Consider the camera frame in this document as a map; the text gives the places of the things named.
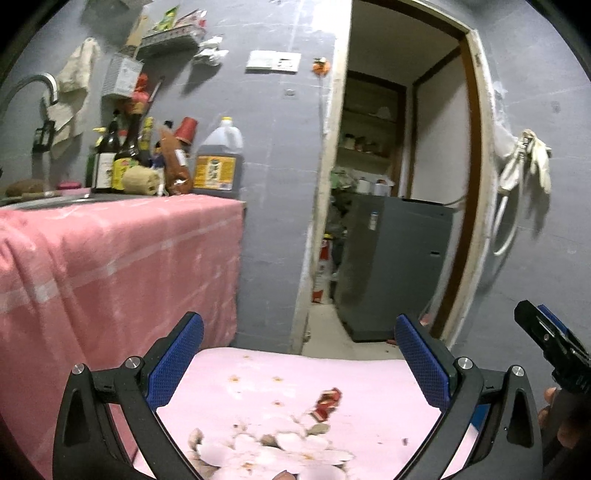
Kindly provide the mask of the person's right hand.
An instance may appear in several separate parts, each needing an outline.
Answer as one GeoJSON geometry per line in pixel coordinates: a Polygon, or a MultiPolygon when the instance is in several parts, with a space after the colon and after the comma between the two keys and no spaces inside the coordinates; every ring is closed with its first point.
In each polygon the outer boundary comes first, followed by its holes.
{"type": "Polygon", "coordinates": [[[544,399],[547,406],[538,413],[543,447],[558,441],[562,447],[572,450],[581,437],[580,430],[575,425],[580,400],[558,387],[546,389],[544,399]]]}

